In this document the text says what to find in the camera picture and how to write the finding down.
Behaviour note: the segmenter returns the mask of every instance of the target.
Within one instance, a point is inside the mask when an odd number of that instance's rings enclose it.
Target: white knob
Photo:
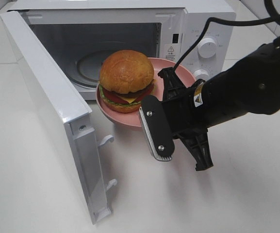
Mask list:
[[[200,40],[198,44],[199,55],[203,58],[210,58],[216,53],[216,41],[213,38],[206,37]]]
[[[196,70],[196,71],[193,73],[193,76],[194,76],[196,79],[203,79],[203,80],[206,80],[206,81],[210,78],[209,73],[208,73],[205,69]]]

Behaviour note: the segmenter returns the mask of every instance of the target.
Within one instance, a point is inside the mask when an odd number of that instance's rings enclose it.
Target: white microwave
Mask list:
[[[111,213],[99,147],[85,100],[95,100],[99,69],[117,50],[177,61],[209,17],[235,19],[224,0],[18,0],[1,14],[17,62],[53,145],[83,194],[92,223]],[[232,27],[212,23],[182,62],[196,78],[222,70]],[[70,162],[65,150],[73,155]]]

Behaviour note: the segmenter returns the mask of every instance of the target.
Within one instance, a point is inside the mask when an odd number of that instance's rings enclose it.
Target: microwave door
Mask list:
[[[20,14],[11,11],[1,18],[39,118],[94,224],[111,211],[92,111]]]

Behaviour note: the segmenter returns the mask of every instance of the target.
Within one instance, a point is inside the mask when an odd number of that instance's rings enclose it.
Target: pink bowl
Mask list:
[[[164,82],[163,79],[158,76],[158,72],[163,68],[173,67],[175,63],[161,58],[149,58],[149,59],[153,64],[155,70],[154,73],[155,89],[152,95],[157,97],[157,99],[162,100],[163,91],[164,91]],[[178,77],[186,87],[191,86],[196,81],[192,73],[181,65],[178,66],[178,68],[176,69],[176,74],[178,75]],[[113,123],[126,126],[127,128],[134,131],[142,130],[140,118],[139,118],[139,111],[135,111],[132,113],[119,113],[113,111],[112,109],[106,106],[106,104],[103,102],[102,98],[100,97],[99,87],[97,87],[96,100],[103,114]]]

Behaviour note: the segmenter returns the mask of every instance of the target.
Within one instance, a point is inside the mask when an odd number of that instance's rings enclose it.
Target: cheese slice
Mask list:
[[[120,95],[116,95],[116,96],[121,98],[124,101],[127,101],[128,103],[132,103],[132,102],[134,102],[137,99],[137,97],[136,98],[128,98],[128,97],[124,97],[124,96],[120,96]]]

